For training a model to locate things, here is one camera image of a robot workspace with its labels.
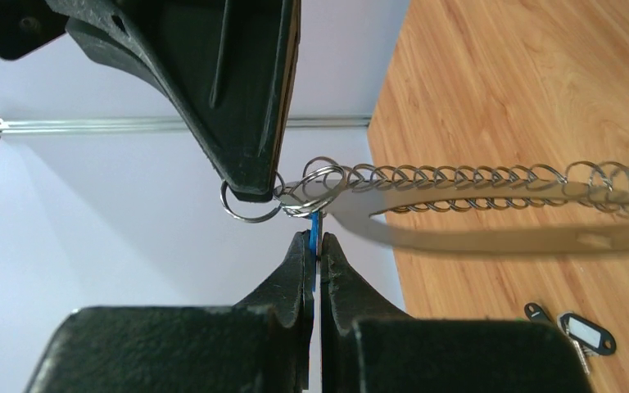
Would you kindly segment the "clear keyring holder with rings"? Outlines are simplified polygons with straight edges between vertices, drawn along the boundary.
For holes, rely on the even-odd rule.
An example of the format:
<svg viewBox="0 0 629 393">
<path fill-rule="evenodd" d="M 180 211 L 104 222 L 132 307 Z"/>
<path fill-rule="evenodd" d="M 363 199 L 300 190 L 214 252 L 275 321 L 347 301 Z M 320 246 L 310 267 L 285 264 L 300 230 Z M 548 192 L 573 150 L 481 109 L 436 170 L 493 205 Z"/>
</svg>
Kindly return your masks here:
<svg viewBox="0 0 629 393">
<path fill-rule="evenodd" d="M 629 253 L 629 165 L 579 160 L 565 169 L 511 166 L 342 165 L 310 160 L 300 179 L 278 179 L 275 213 L 344 229 L 386 246 L 425 254 L 604 255 Z M 614 224 L 430 231 L 380 220 L 384 214 L 468 214 L 580 206 Z"/>
</svg>

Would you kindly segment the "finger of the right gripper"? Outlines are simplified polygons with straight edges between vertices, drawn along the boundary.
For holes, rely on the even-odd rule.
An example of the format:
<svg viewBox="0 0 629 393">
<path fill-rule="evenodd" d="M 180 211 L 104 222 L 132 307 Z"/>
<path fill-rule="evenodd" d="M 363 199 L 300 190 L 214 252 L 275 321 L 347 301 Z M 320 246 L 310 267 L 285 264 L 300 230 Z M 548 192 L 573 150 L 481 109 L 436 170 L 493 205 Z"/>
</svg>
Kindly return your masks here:
<svg viewBox="0 0 629 393">
<path fill-rule="evenodd" d="M 51 1 L 98 64 L 173 104 L 240 201 L 271 198 L 301 32 L 298 1 Z"/>
</svg>

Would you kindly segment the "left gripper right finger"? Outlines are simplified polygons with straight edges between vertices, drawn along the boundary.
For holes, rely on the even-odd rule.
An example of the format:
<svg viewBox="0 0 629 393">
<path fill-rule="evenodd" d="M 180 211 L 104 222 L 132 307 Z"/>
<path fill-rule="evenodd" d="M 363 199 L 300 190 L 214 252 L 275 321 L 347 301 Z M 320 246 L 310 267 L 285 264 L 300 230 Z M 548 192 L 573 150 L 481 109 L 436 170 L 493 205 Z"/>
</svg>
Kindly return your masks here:
<svg viewBox="0 0 629 393">
<path fill-rule="evenodd" d="M 413 318 L 349 263 L 321 251 L 325 392 L 589 392 L 564 335 L 543 323 Z"/>
</svg>

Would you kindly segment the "blue key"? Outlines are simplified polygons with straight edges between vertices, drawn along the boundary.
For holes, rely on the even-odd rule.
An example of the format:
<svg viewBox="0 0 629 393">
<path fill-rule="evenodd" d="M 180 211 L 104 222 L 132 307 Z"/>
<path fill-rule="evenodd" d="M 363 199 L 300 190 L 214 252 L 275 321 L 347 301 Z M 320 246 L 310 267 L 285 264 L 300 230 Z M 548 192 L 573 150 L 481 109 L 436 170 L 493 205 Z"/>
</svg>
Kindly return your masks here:
<svg viewBox="0 0 629 393">
<path fill-rule="evenodd" d="M 310 253 L 312 254 L 315 260 L 320 259 L 321 253 L 321 242 L 322 242 L 322 226 L 323 226 L 323 216 L 320 211 L 315 211 L 310 215 L 310 237 L 309 237 L 309 248 Z"/>
</svg>

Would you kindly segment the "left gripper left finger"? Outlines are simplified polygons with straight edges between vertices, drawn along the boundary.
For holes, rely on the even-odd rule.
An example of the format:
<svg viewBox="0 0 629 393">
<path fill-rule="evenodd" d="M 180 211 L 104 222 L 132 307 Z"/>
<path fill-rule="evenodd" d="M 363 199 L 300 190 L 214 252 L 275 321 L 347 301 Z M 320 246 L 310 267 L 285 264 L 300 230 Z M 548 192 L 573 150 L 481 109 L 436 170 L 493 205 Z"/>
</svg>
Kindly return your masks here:
<svg viewBox="0 0 629 393">
<path fill-rule="evenodd" d="M 314 326 L 308 232 L 223 306 L 94 306 L 52 335 L 29 392 L 301 392 Z"/>
</svg>

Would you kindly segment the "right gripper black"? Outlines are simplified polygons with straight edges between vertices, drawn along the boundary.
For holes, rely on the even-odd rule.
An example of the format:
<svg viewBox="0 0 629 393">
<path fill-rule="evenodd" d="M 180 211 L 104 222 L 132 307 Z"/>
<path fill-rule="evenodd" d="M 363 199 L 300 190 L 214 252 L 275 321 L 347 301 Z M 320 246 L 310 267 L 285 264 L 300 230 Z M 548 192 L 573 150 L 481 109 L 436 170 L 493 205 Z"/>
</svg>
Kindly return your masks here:
<svg viewBox="0 0 629 393">
<path fill-rule="evenodd" d="M 42 0 L 0 0 L 0 58 L 15 61 L 65 33 L 67 16 Z"/>
</svg>

